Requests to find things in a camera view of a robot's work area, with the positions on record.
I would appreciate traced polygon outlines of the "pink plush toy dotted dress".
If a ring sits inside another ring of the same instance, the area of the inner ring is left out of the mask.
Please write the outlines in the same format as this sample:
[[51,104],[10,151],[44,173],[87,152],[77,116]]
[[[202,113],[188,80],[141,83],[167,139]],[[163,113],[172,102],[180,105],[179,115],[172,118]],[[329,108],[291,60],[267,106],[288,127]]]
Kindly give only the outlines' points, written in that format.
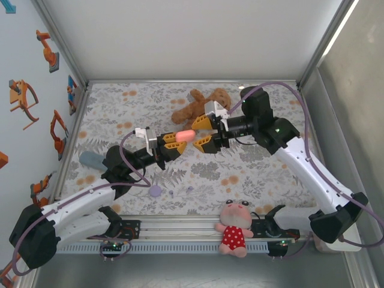
[[220,212],[219,222],[215,230],[222,234],[219,253],[243,258],[247,255],[245,240],[252,238],[252,217],[247,201],[235,202],[227,200]]

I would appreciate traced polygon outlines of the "aluminium frame side rail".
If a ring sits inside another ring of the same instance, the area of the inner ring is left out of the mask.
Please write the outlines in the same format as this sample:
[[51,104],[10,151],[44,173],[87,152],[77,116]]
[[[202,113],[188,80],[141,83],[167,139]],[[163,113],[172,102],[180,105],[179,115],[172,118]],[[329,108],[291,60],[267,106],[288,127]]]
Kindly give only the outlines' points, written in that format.
[[79,102],[79,108],[76,112],[76,118],[73,124],[73,127],[71,129],[67,145],[63,154],[63,158],[58,170],[58,176],[56,177],[55,185],[52,188],[50,197],[49,197],[49,204],[53,204],[57,199],[61,199],[62,190],[65,184],[65,180],[67,177],[68,170],[70,168],[71,159],[74,154],[75,145],[77,142],[78,134],[80,131],[80,126],[82,123],[82,119],[85,114],[85,108],[88,104],[88,98],[89,98],[89,82],[86,82],[83,91],[80,95],[80,102]]
[[[347,188],[365,193],[324,84],[307,83],[301,88],[301,94],[311,116],[313,133],[324,165]],[[354,288],[384,288],[380,285],[369,255],[371,251],[374,250],[363,248],[359,252],[344,254]]]

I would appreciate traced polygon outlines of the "brown teddy bear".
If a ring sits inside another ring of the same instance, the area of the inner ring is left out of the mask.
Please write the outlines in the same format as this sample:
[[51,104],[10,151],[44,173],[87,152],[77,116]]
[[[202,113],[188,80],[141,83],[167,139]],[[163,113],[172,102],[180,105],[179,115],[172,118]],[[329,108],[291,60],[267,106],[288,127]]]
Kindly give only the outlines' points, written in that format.
[[199,90],[192,89],[190,95],[194,101],[186,105],[184,108],[172,113],[171,121],[180,125],[183,124],[183,130],[190,130],[193,122],[200,116],[205,114],[205,104],[209,101],[216,101],[226,110],[229,110],[232,105],[230,95],[223,88],[216,88],[212,93],[205,97]]

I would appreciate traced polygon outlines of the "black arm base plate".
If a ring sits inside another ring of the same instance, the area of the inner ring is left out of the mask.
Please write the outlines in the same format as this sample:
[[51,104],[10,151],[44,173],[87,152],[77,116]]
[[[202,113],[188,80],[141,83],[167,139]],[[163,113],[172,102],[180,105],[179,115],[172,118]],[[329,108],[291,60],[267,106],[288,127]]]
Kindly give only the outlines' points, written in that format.
[[139,239],[140,236],[140,220],[122,220],[119,231],[119,238],[126,240]]
[[267,231],[265,219],[252,219],[251,231],[253,238],[270,238],[270,239],[299,239],[300,231],[296,229],[280,230],[273,235]]

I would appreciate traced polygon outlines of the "orange gripper claw sticker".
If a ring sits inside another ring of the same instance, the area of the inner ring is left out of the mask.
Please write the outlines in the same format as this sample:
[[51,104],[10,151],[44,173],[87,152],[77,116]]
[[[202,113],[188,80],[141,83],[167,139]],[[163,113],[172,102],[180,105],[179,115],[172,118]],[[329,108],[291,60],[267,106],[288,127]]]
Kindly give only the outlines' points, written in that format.
[[[30,108],[39,103],[38,97],[32,86],[25,82],[23,79],[19,81],[11,79],[9,80],[8,84],[10,89],[10,104],[17,104],[15,107],[10,109],[10,112],[13,112],[17,109],[21,109],[23,111],[23,113],[30,120],[30,123],[23,128],[23,130],[26,130],[39,120],[39,118],[33,117],[29,111]],[[28,104],[27,93],[30,93],[34,99],[32,104]]]

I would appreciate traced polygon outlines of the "blue-grey glasses case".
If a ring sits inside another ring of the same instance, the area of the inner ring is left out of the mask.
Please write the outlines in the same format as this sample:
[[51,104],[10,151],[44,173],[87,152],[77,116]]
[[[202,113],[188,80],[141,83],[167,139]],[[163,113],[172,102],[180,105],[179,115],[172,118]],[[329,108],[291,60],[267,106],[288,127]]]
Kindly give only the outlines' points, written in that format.
[[83,151],[79,156],[79,162],[82,165],[101,172],[105,172],[107,170],[107,167],[103,164],[103,160],[104,157],[102,155],[91,151]]

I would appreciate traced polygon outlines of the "blue orange machine sticker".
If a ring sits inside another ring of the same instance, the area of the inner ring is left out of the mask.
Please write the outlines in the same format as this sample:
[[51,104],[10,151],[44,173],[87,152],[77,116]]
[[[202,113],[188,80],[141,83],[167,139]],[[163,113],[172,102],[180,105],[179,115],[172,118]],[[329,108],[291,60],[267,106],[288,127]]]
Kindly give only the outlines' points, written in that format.
[[80,92],[80,89],[74,79],[69,75],[68,76],[68,85],[67,85],[67,96],[69,104],[69,115],[75,114],[77,110],[77,99],[76,94]]

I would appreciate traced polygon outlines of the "floral table mat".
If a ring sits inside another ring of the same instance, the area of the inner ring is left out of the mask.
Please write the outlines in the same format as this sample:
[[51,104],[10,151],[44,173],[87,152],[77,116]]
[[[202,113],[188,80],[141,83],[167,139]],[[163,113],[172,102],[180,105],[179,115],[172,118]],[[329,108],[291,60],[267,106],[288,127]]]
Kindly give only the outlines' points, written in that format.
[[[61,198],[92,184],[101,172],[79,162],[83,151],[104,155],[115,145],[129,151],[145,147],[145,141],[129,136],[136,127],[149,127],[156,134],[177,132],[171,121],[174,111],[191,103],[192,89],[209,96],[223,88],[232,103],[239,101],[237,83],[99,83],[93,84],[67,173]],[[230,148],[217,154],[203,154],[193,145],[165,169],[152,165],[146,170],[151,185],[163,192],[151,197],[148,188],[133,187],[114,201],[122,215],[217,215],[226,200],[245,200],[250,209],[266,214],[273,207],[312,207],[315,199],[298,177],[253,138],[233,140]],[[193,191],[187,192],[189,186]]]

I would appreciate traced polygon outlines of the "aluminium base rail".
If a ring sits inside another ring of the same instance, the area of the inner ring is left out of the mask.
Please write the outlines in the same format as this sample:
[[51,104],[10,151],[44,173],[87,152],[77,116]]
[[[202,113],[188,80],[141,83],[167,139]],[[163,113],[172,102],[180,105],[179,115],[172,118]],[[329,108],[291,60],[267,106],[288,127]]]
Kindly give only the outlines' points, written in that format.
[[123,220],[139,220],[136,241],[220,241],[215,230],[219,218],[213,215],[123,215]]

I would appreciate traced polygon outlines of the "blue wall sticker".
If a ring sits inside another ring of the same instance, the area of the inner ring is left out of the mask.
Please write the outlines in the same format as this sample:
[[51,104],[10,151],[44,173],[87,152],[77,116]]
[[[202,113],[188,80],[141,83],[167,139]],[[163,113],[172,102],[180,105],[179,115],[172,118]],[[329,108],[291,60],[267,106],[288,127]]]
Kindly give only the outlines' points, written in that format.
[[10,0],[0,0],[0,3],[4,7],[6,14],[16,14],[16,6]]

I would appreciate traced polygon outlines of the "aluminium frame back bar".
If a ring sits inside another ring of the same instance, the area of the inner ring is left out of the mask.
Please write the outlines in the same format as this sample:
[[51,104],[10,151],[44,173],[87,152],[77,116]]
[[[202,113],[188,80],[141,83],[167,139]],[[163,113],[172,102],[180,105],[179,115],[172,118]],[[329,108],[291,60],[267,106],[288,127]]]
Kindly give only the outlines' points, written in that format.
[[297,84],[293,79],[91,79],[88,84],[99,83],[263,83],[268,81]]

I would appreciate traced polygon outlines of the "white tissue box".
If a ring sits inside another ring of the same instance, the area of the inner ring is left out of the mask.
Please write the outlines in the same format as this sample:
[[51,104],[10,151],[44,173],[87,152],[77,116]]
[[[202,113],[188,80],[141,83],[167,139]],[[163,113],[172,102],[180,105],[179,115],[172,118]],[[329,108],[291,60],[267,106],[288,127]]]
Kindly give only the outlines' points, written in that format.
[[[358,227],[356,224],[353,224],[350,228],[348,228],[343,233],[343,236],[347,240],[361,244],[361,237],[359,235]],[[321,253],[357,252],[361,249],[361,247],[350,245],[345,242],[340,242],[339,240],[329,244],[318,238],[316,235],[314,235],[314,243],[316,249]]]

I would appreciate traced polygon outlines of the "pink earbud charging case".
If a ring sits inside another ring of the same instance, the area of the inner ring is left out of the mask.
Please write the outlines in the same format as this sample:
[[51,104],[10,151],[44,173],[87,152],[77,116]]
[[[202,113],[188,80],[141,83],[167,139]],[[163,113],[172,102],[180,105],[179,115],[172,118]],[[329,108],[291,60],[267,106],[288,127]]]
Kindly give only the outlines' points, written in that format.
[[196,136],[194,130],[183,130],[175,134],[176,142],[192,142]]

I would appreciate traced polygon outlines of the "black circuit board with leds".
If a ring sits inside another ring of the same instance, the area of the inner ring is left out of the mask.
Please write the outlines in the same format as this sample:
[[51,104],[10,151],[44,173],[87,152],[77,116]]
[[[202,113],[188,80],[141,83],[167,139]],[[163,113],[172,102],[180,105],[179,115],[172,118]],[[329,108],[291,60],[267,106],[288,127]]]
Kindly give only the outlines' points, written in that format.
[[278,240],[278,241],[268,241],[268,256],[283,258],[287,255],[288,248],[290,244],[295,244],[296,239],[287,239],[287,240]]
[[121,252],[124,245],[127,242],[116,242],[116,241],[106,241],[103,244],[102,251],[103,252]]

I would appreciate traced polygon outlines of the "aluminium frame post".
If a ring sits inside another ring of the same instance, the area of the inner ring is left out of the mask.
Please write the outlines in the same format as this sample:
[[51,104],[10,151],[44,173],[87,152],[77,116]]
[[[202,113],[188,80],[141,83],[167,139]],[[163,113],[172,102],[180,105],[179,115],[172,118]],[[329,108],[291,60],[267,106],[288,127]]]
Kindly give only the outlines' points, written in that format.
[[344,28],[344,25],[348,21],[349,17],[353,13],[358,2],[359,0],[341,1],[341,4],[332,17],[302,76],[297,81],[299,89],[304,87],[304,85],[308,82],[312,72],[321,64],[324,57],[329,53],[331,47],[334,45],[336,39]]
[[87,88],[89,80],[82,71],[74,53],[71,51],[67,39],[64,37],[63,31],[59,27],[59,23],[51,12],[51,9],[46,4],[45,0],[30,0],[30,2],[46,26],[48,33],[53,37],[53,41],[62,53],[68,67],[78,80],[78,84],[81,84],[84,89]]

